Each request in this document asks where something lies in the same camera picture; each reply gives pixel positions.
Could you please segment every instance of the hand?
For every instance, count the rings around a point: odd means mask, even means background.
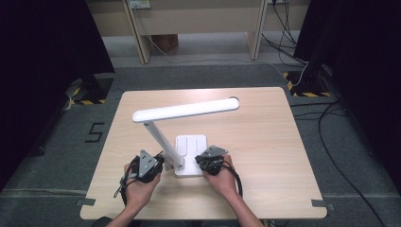
[[[222,156],[224,158],[224,161],[230,164],[232,168],[234,168],[231,156],[229,154],[224,154]],[[228,169],[222,167],[220,169],[220,172],[216,176],[212,176],[206,171],[203,171],[203,177],[223,198],[227,198],[228,196],[233,195],[233,193],[237,194],[235,187],[235,177],[233,173],[231,173]]]
[[[126,164],[124,166],[124,172],[127,171],[129,168],[130,164]],[[127,207],[138,207],[142,209],[144,206],[148,204],[150,201],[151,194],[153,193],[154,188],[156,187],[157,183],[159,183],[161,178],[161,173],[157,174],[156,177],[152,182],[149,183],[141,183],[139,181],[136,181],[134,183],[131,183],[135,181],[135,179],[128,179],[126,189],[126,196],[127,196]]]

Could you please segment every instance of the light wood tabletop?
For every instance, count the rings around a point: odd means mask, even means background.
[[[126,92],[119,103],[100,155],[87,199],[84,219],[116,217],[124,208],[113,197],[129,163],[141,149],[156,155],[162,148],[143,124],[132,122],[138,110],[182,105],[235,96],[239,109],[226,113],[158,121],[174,146],[178,135],[205,134],[207,145],[225,148],[243,186],[243,198],[258,218],[324,218],[322,201],[305,148],[284,91],[277,87]],[[203,177],[177,178],[163,171],[149,204],[138,219],[235,218],[228,204]]]

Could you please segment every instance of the desk leg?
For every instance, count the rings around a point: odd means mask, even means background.
[[[257,55],[259,54],[260,40],[262,37],[262,31],[265,24],[267,7],[268,7],[268,1],[261,0],[259,16],[258,16],[259,20],[256,25],[256,31],[245,32],[245,38],[247,40],[248,48],[251,55],[251,60],[257,60]]]
[[[149,62],[150,53],[152,50],[152,44],[147,36],[143,36],[143,35],[139,34],[138,24],[136,23],[135,15],[134,15],[132,9],[130,9],[128,0],[122,0],[122,1],[123,1],[123,5],[124,5],[124,9],[126,11],[126,14],[128,16],[128,20],[130,22],[130,27],[131,27],[133,38],[136,43],[136,48],[138,50],[139,59],[141,60],[141,63],[146,64]]]

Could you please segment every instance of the stand base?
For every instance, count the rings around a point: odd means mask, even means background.
[[[78,105],[103,104],[106,101],[107,94],[112,86],[113,78],[97,79],[97,82],[100,86],[97,91],[88,91],[83,83],[81,83],[74,92],[73,103]]]
[[[205,135],[179,135],[176,138],[176,150],[183,157],[183,167],[175,169],[178,177],[202,176],[201,168],[195,157],[207,150]]]
[[[288,80],[288,89],[292,96],[330,96],[319,78],[313,82],[301,81],[297,86],[293,86],[293,84],[298,83],[301,74],[300,71],[288,71],[284,74]]]

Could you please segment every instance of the forearm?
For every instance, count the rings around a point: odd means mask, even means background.
[[[264,226],[238,194],[235,193],[224,198],[233,209],[241,227]]]
[[[129,226],[133,218],[141,211],[141,207],[126,207],[124,210],[115,217],[107,226],[108,227],[123,227]]]

